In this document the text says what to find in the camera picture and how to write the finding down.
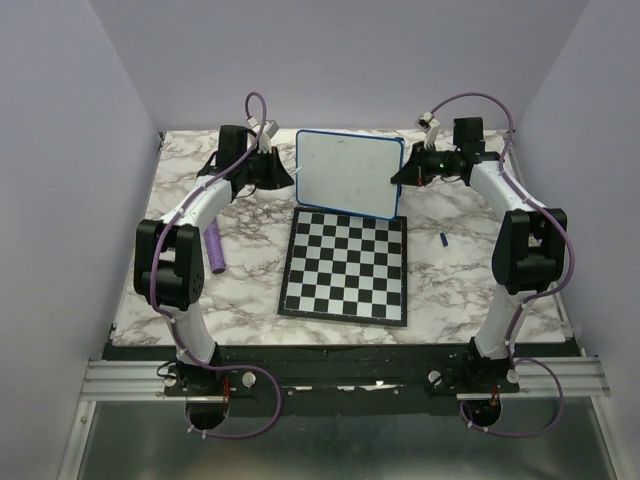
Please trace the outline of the blue framed whiteboard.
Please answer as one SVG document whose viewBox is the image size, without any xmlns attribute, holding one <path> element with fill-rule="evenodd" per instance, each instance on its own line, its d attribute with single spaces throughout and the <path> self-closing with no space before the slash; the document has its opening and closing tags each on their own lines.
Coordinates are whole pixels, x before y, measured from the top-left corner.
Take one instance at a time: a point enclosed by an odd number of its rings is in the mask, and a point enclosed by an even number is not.
<svg viewBox="0 0 640 480">
<path fill-rule="evenodd" d="M 400 187 L 400 137 L 301 129 L 295 137 L 296 200 L 302 206 L 391 220 Z"/>
</svg>

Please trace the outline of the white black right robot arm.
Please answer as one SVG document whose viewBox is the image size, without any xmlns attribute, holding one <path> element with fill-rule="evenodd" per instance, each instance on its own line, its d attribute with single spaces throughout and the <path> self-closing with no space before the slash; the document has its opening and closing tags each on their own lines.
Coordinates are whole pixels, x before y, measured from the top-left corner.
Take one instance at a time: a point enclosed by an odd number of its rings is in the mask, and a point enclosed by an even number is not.
<svg viewBox="0 0 640 480">
<path fill-rule="evenodd" d="M 491 258 L 496 287 L 487 317 L 460 366 L 451 372 L 438 369 L 429 381 L 456 393 L 495 390 L 500 381 L 515 379 L 515 339 L 531 304 L 563 274 L 567 215 L 537 203 L 507 171 L 505 154 L 487 150 L 481 118 L 455 120 L 451 150 L 435 145 L 440 123 L 433 113 L 421 115 L 417 125 L 425 138 L 413 144 L 392 183 L 423 187 L 436 178 L 457 177 L 501 221 Z"/>
</svg>

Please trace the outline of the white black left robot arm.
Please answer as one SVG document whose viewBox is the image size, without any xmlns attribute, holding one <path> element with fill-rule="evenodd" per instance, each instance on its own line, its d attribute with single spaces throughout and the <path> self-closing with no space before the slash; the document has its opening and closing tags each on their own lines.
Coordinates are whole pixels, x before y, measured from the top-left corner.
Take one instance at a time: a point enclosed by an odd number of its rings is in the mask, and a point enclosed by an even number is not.
<svg viewBox="0 0 640 480">
<path fill-rule="evenodd" d="M 259 372 L 276 382 L 260 367 L 215 365 L 218 345 L 207 331 L 200 306 L 205 280 L 202 232 L 246 185 L 278 190 L 293 184 L 271 145 L 275 124 L 253 118 L 247 123 L 223 126 L 218 150 L 198 172 L 187 196 L 161 219 L 143 220 L 136 229 L 135 292 L 165 317 L 176 360 L 191 366 L 187 382 L 201 395 L 220 387 L 225 370 Z"/>
</svg>

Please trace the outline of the purple glitter microphone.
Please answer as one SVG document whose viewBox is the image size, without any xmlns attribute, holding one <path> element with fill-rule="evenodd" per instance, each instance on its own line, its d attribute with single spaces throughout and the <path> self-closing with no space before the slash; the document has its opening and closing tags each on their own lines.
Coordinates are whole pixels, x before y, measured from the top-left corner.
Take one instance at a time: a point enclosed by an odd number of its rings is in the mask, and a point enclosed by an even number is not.
<svg viewBox="0 0 640 480">
<path fill-rule="evenodd" d="M 222 250 L 217 220 L 213 219 L 203 233 L 204 245 L 213 274 L 221 274 L 226 270 L 226 262 Z"/>
</svg>

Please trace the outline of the black white chessboard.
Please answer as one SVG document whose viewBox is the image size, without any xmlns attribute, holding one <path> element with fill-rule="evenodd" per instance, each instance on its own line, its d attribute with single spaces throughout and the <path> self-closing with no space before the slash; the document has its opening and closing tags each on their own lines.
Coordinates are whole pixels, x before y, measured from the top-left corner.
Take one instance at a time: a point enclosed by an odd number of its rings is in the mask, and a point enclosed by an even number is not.
<svg viewBox="0 0 640 480">
<path fill-rule="evenodd" d="M 390 327 L 408 323 L 407 218 L 294 209 L 277 313 Z"/>
</svg>

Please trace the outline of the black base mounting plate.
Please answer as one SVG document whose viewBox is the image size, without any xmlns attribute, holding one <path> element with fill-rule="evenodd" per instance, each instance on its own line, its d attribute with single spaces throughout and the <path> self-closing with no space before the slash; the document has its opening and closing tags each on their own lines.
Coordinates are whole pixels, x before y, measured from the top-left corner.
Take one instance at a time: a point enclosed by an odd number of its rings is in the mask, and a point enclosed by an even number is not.
<svg viewBox="0 0 640 480">
<path fill-rule="evenodd" d="M 426 413 L 455 416 L 463 410 L 478 425 L 494 424 L 500 397 L 515 393 L 514 381 L 497 389 L 456 393 L 434 387 L 438 369 L 460 366 L 468 345 L 222 346 L 213 363 L 253 366 L 219 374 L 184 366 L 169 347 L 109 345 L 107 361 L 157 361 L 160 396 L 185 404 L 190 430 L 207 438 L 245 439 L 266 432 L 286 416 L 361 416 Z"/>
</svg>

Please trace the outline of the aluminium frame rail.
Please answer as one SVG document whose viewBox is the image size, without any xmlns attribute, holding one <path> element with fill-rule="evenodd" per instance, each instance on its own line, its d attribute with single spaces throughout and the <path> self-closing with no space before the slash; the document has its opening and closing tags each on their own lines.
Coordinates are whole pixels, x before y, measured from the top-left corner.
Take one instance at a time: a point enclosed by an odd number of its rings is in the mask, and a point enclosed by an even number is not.
<svg viewBox="0 0 640 480">
<path fill-rule="evenodd" d="M 567 338 L 514 360 L 469 343 L 225 346 L 221 372 L 109 340 L 62 479 L 633 479 L 600 360 Z"/>
</svg>

